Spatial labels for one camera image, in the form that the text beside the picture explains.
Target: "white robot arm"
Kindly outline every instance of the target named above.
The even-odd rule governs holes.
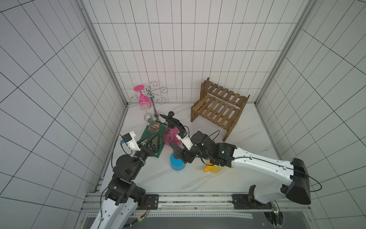
[[[179,120],[173,118],[173,112],[168,116],[161,115],[166,121],[180,129],[177,135],[184,139],[184,148],[171,141],[174,157],[184,163],[191,163],[196,157],[210,159],[213,165],[241,167],[273,178],[273,182],[249,189],[247,202],[255,208],[264,206],[270,201],[288,198],[299,204],[310,204],[309,176],[300,159],[290,161],[275,160],[256,155],[228,143],[215,143],[209,136],[198,131],[190,138]],[[145,139],[136,142],[134,132],[122,136],[126,144],[135,154],[122,155],[113,168],[114,175],[106,188],[105,201],[101,211],[92,225],[92,229],[122,228],[131,226],[126,222],[138,208],[147,204],[145,190],[136,186],[134,180],[145,165],[147,157],[153,156],[159,150],[152,142],[155,136],[141,144]]]

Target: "metal bracket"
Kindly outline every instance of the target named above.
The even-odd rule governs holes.
[[[233,194],[232,203],[234,204],[234,209],[249,210],[249,209],[269,209],[272,210],[270,203],[261,204],[257,201],[248,201],[248,194]]]
[[[145,195],[145,202],[142,207],[138,208],[137,210],[146,210],[147,203],[150,202],[149,210],[156,210],[158,209],[159,203],[159,195],[158,194],[146,194]]]

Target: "yellow spray bottle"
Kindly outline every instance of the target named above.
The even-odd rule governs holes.
[[[207,164],[208,165],[211,165],[210,160],[207,160]],[[220,172],[220,170],[221,170],[221,167],[220,166],[214,165],[214,166],[207,166],[203,170],[203,172],[206,173],[206,172],[210,171],[211,173],[218,173],[218,172]]]

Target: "marble floor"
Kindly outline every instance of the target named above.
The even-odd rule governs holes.
[[[201,116],[191,122],[191,106],[192,104],[158,104],[156,109],[159,113],[165,115],[169,111],[173,111],[175,113],[174,118],[179,119],[183,125],[189,127],[190,136],[198,130],[208,135],[220,130],[215,142],[222,142],[227,133],[226,130]],[[138,140],[147,124],[143,120],[144,114],[145,111],[141,111],[137,105],[130,106],[120,132],[121,135],[134,131],[136,140]],[[254,104],[245,106],[239,122],[226,142],[249,152],[277,159]],[[249,187],[253,184],[262,185],[273,181],[267,176],[240,168],[223,167],[216,174],[204,173],[203,169],[206,165],[197,158],[193,163],[187,163],[183,170],[174,171],[169,164],[169,157],[172,152],[173,150],[165,145],[159,158],[149,157],[134,182],[139,187],[144,188],[146,192],[248,192]],[[117,143],[113,152],[113,166],[122,154],[124,152]],[[112,174],[112,168],[108,166],[101,190],[107,187],[110,181],[108,177],[112,177]]]

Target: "green snack bag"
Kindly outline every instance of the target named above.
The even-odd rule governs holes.
[[[165,128],[166,128],[166,124],[164,123],[161,123],[159,121],[156,121],[155,124],[153,126],[148,126],[146,125],[146,128],[144,130],[144,132],[142,133],[142,136],[140,138],[143,139],[143,138],[146,138],[146,136],[149,136],[149,137],[152,137],[154,136],[156,133],[159,133],[160,134],[160,145],[159,145],[159,151],[154,155],[154,157],[158,158],[160,156],[160,153],[164,147],[164,142],[163,142],[163,133],[165,131]],[[153,144],[155,146],[157,146],[158,142],[158,137],[156,136],[154,139],[153,139]],[[142,145],[145,145],[147,140],[141,142]]]

